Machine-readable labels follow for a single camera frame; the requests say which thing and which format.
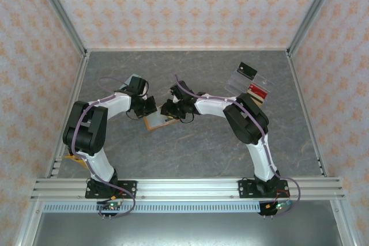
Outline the orange card holder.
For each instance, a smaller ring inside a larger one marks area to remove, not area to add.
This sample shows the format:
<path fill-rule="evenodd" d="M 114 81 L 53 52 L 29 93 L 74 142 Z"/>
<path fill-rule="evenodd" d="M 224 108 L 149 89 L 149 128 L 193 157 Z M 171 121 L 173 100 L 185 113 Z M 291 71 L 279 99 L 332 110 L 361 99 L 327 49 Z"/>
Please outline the orange card holder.
<path fill-rule="evenodd" d="M 162 115 L 160 107 L 157 108 L 156 112 L 151 113 L 148 116 L 144 116 L 144 123 L 148 131 L 176 122 L 178 122 L 178 120 Z"/>

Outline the tan card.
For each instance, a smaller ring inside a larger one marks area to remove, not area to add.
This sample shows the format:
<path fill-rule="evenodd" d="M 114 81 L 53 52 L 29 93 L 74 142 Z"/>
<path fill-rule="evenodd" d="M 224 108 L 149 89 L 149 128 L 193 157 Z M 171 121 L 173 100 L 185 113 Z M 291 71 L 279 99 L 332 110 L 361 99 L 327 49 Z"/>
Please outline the tan card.
<path fill-rule="evenodd" d="M 257 99 L 258 101 L 264 101 L 263 97 L 257 95 L 256 93 L 252 92 L 251 90 L 248 90 L 247 94 L 251 95 L 253 98 Z"/>

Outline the clear acrylic card stand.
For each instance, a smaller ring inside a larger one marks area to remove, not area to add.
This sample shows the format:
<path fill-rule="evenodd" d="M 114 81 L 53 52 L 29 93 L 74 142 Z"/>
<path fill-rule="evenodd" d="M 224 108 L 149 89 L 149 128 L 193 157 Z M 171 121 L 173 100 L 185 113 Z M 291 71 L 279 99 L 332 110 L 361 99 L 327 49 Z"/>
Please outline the clear acrylic card stand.
<path fill-rule="evenodd" d="M 267 91 L 268 94 L 274 89 L 274 83 L 261 76 L 258 71 L 255 78 L 253 80 L 249 80 L 248 78 L 239 74 L 237 69 L 232 73 L 225 89 L 234 96 L 239 96 L 242 93 L 247 94 L 248 88 L 251 84 L 259 86 L 263 90 Z"/>

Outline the black card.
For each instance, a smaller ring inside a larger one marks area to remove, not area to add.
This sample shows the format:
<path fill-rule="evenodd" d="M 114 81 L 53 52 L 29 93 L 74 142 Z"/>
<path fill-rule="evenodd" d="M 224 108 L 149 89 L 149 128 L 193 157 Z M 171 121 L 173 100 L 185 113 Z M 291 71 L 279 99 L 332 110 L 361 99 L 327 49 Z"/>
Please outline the black card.
<path fill-rule="evenodd" d="M 256 69 L 252 68 L 251 66 L 245 64 L 244 62 L 240 62 L 237 72 L 242 76 L 248 78 L 249 80 L 253 80 L 257 75 Z"/>

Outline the red card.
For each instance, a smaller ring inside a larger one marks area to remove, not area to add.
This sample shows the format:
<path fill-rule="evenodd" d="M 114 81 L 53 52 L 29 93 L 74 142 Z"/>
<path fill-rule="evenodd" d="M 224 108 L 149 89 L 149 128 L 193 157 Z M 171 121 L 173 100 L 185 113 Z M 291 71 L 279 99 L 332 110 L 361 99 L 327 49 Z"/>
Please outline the red card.
<path fill-rule="evenodd" d="M 259 86 L 256 86 L 255 84 L 251 84 L 248 90 L 262 99 L 265 99 L 268 95 L 267 91 L 263 90 Z"/>

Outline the blue and tan block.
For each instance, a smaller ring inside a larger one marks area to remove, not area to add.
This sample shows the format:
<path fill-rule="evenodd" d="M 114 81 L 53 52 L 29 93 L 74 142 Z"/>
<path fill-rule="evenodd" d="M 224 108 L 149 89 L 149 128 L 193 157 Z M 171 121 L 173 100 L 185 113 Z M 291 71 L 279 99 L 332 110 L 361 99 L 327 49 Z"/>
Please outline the blue and tan block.
<path fill-rule="evenodd" d="M 137 75 L 137 74 L 132 74 L 127 80 L 125 80 L 123 82 L 123 84 L 120 86 L 120 89 L 123 89 L 124 87 L 128 86 L 130 84 L 130 81 L 133 77 L 138 77 L 138 78 L 141 78 L 140 75 Z"/>

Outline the orange pen cup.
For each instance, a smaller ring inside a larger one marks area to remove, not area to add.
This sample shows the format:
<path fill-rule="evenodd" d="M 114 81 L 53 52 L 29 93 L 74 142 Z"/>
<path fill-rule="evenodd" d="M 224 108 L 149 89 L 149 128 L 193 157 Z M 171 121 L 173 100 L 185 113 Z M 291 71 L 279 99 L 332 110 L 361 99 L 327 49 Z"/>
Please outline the orange pen cup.
<path fill-rule="evenodd" d="M 85 169 L 88 168 L 86 163 L 84 162 L 84 160 L 81 159 L 81 158 L 76 157 L 68 147 L 66 148 L 66 154 L 63 157 L 65 159 L 73 160 L 74 162 L 80 164 Z"/>

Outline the small LED circuit board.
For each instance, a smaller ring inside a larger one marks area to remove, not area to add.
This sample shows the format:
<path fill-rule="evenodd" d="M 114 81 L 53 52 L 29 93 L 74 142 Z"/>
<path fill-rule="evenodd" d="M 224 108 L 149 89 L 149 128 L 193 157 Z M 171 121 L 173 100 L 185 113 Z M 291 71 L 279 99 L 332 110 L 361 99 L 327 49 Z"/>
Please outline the small LED circuit board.
<path fill-rule="evenodd" d="M 259 215 L 263 218 L 274 218 L 275 216 L 288 211 L 292 207 L 292 201 L 287 200 L 270 200 L 261 201 L 259 203 Z"/>
<path fill-rule="evenodd" d="M 114 197 L 107 200 L 98 201 L 96 203 L 98 215 L 102 217 L 102 219 L 112 219 L 118 215 L 118 211 L 121 209 L 122 203 L 122 199 L 116 200 Z"/>

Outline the aluminium table side rail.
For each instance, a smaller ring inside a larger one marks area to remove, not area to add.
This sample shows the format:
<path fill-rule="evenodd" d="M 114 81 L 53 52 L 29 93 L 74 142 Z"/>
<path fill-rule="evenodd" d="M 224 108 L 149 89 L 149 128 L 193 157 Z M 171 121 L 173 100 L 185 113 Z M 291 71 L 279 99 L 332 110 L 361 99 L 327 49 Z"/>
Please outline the aluminium table side rail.
<path fill-rule="evenodd" d="M 306 101 L 305 101 L 304 96 L 303 96 L 303 91 L 302 91 L 302 87 L 301 87 L 299 79 L 298 79 L 297 71 L 296 71 L 295 65 L 293 64 L 292 56 L 288 52 L 288 50 L 286 50 L 286 56 L 287 56 L 289 68 L 291 70 L 292 77 L 293 77 L 293 80 L 294 80 L 294 83 L 295 83 L 295 86 L 296 86 L 296 90 L 297 90 L 297 93 L 298 93 L 298 96 L 299 96 L 299 100 L 300 100 L 300 103 L 301 103 L 301 106 L 302 106 L 304 118 L 305 118 L 306 123 L 307 123 L 307 128 L 308 128 L 309 135 L 310 135 L 310 138 L 311 138 L 311 143 L 312 143 L 312 146 L 314 148 L 315 155 L 317 157 L 317 162 L 318 162 L 318 165 L 319 165 L 319 168 L 320 168 L 320 171 L 321 171 L 321 175 L 324 176 L 324 177 L 328 177 L 329 173 L 328 173 L 327 168 L 326 168 L 325 158 L 321 153 L 321 147 L 319 145 L 319 141 L 318 141 L 316 133 L 314 131 L 314 126 L 312 124 L 310 115 L 308 113 Z"/>
<path fill-rule="evenodd" d="M 65 146 L 65 144 L 63 143 L 63 140 L 62 140 L 63 132 L 64 132 L 64 129 L 66 127 L 67 120 L 69 118 L 72 106 L 73 106 L 74 102 L 78 100 L 80 90 L 81 90 L 81 86 L 82 86 L 82 82 L 83 82 L 84 75 L 85 75 L 85 71 L 86 71 L 86 67 L 87 67 L 88 60 L 89 60 L 89 55 L 90 55 L 90 53 L 87 51 L 86 53 L 84 53 L 82 55 L 82 58 L 80 60 L 80 64 L 79 64 L 79 67 L 78 67 L 78 72 L 77 72 L 77 75 L 75 77 L 74 84 L 73 84 L 72 90 L 71 90 L 70 95 L 69 95 L 68 104 L 67 104 L 67 108 L 66 108 L 66 111 L 65 111 L 66 113 L 65 113 L 65 117 L 64 117 L 64 120 L 63 120 L 63 123 L 62 123 L 61 130 L 59 132 L 59 137 L 57 139 L 57 144 L 54 147 L 54 150 L 52 151 L 51 158 L 50 158 L 50 161 L 48 163 L 47 170 L 46 170 L 46 174 L 44 176 L 47 179 L 56 178 L 57 175 L 58 175 L 59 168 L 60 168 L 61 162 L 63 160 L 63 156 L 64 156 L 65 149 L 66 149 L 66 146 Z"/>

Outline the aluminium mounting rail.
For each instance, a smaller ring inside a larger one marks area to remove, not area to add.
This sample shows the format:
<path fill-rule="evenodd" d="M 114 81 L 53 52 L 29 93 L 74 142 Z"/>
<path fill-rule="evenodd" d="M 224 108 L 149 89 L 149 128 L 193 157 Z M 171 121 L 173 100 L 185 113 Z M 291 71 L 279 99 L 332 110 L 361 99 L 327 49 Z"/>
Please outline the aluminium mounting rail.
<path fill-rule="evenodd" d="M 239 178 L 189 178 L 137 180 L 138 201 L 240 201 Z M 344 200 L 342 181 L 336 177 L 295 177 L 300 188 L 289 181 L 291 200 Z M 85 200 L 85 179 L 37 179 L 32 200 Z"/>

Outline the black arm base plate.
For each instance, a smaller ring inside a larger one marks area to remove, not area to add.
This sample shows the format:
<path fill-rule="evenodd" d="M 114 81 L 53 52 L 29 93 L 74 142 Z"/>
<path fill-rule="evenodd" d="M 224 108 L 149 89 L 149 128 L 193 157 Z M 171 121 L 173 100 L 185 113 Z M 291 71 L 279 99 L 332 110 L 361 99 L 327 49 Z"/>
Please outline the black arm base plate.
<path fill-rule="evenodd" d="M 288 182 L 281 179 L 271 179 L 267 182 L 259 179 L 241 179 L 238 181 L 240 198 L 289 198 Z"/>
<path fill-rule="evenodd" d="M 109 199 L 114 198 L 127 198 L 131 199 L 126 192 L 123 192 L 117 188 L 113 188 L 101 182 L 90 180 L 86 182 L 87 187 L 85 191 L 85 198 L 87 199 Z M 130 192 L 133 196 L 136 196 L 137 192 L 137 181 L 135 180 L 118 180 L 116 186 L 123 188 Z"/>

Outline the aluminium frame post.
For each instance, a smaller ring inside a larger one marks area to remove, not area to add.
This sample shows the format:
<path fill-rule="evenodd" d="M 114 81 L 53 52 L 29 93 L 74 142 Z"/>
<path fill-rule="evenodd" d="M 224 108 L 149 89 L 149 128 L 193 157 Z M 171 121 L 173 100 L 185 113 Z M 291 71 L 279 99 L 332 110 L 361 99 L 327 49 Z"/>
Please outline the aluminium frame post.
<path fill-rule="evenodd" d="M 68 16 L 65 8 L 62 5 L 61 0 L 48 0 L 52 6 L 54 12 L 61 21 L 62 26 L 69 35 L 71 42 L 81 56 L 85 56 L 87 53 L 86 47 L 84 46 L 80 36 L 78 35 L 70 17 Z"/>
<path fill-rule="evenodd" d="M 298 50 L 299 45 L 306 36 L 310 26 L 312 25 L 324 2 L 325 0 L 313 0 L 312 4 L 308 8 L 306 15 L 302 20 L 302 23 L 299 25 L 290 46 L 286 49 L 287 57 L 291 58 L 293 54 Z"/>

